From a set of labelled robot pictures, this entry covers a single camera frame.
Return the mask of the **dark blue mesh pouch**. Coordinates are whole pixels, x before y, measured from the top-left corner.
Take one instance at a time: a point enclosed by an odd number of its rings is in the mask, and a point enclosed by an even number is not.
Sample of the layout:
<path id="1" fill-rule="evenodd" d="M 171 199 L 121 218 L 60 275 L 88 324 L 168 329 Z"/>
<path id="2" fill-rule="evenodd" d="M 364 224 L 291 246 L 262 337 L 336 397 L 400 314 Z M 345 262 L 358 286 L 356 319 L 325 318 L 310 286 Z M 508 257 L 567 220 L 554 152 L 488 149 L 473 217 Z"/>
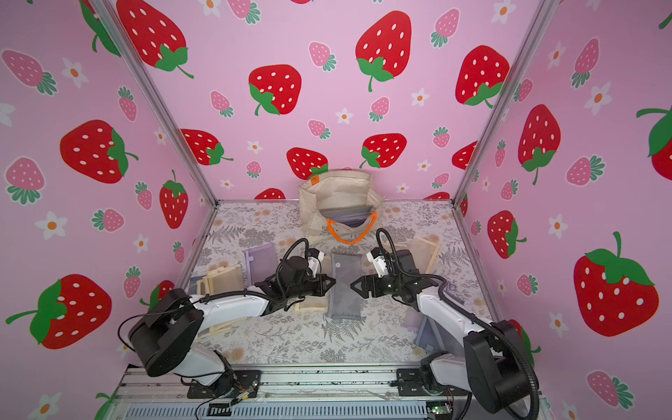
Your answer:
<path id="1" fill-rule="evenodd" d="M 329 318 L 362 320 L 362 297 L 351 289 L 351 284 L 361 276 L 361 256 L 332 254 L 332 277 L 336 279 L 336 284 L 329 290 Z"/>

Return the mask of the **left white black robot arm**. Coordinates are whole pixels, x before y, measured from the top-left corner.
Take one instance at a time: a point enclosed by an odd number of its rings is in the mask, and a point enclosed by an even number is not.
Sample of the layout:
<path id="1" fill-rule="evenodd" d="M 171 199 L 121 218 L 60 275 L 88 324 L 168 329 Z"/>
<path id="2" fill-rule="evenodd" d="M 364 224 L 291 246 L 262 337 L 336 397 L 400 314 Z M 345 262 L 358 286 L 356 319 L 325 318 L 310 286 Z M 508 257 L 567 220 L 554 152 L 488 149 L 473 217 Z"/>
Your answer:
<path id="1" fill-rule="evenodd" d="M 307 297 L 325 296 L 336 280 L 320 271 L 324 257 L 301 238 L 279 260 L 274 274 L 247 289 L 203 296 L 171 290 L 154 308 L 134 317 L 138 323 L 124 342 L 148 376 L 171 374 L 224 395 L 236 386 L 236 374 L 222 353 L 201 346 L 197 336 L 220 324 L 287 312 Z"/>

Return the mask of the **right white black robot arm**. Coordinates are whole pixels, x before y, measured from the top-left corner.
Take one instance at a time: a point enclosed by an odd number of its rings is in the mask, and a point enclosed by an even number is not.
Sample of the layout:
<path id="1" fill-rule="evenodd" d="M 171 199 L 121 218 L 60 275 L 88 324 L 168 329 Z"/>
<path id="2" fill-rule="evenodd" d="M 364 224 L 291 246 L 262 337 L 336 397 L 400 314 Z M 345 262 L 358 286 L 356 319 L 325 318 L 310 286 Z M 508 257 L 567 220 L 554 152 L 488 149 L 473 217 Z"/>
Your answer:
<path id="1" fill-rule="evenodd" d="M 504 320 L 484 320 L 446 295 L 448 282 L 435 274 L 421 274 L 409 250 L 398 250 L 390 233 L 376 230 L 377 247 L 367 254 L 376 274 L 361 276 L 350 288 L 363 299 L 390 296 L 434 320 L 455 341 L 462 354 L 440 355 L 430 362 L 430 377 L 444 386 L 468 391 L 490 413 L 507 411 L 521 419 L 512 405 L 528 397 L 526 419 L 541 412 L 539 381 L 522 339 Z"/>

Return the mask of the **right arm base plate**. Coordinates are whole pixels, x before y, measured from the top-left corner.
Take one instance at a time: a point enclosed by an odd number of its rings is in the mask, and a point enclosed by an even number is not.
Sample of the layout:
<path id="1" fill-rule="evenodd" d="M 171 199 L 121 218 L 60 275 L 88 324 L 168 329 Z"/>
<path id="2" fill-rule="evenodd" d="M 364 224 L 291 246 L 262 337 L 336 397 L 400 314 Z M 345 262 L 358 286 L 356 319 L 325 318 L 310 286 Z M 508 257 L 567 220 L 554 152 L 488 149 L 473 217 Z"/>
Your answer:
<path id="1" fill-rule="evenodd" d="M 461 388 L 439 384 L 427 369 L 397 369 L 390 387 L 402 397 L 466 397 Z"/>

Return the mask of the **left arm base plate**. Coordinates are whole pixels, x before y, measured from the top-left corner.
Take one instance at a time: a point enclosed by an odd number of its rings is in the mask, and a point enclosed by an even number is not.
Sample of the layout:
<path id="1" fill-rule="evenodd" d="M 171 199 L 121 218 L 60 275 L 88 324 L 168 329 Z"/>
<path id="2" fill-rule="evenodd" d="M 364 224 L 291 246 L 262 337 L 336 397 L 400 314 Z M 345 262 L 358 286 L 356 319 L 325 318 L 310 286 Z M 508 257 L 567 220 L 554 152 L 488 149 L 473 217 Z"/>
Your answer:
<path id="1" fill-rule="evenodd" d="M 187 391 L 188 399 L 256 398 L 261 384 L 262 371 L 256 369 L 236 369 L 216 374 L 215 380 L 206 385 L 208 376 L 192 378 Z"/>

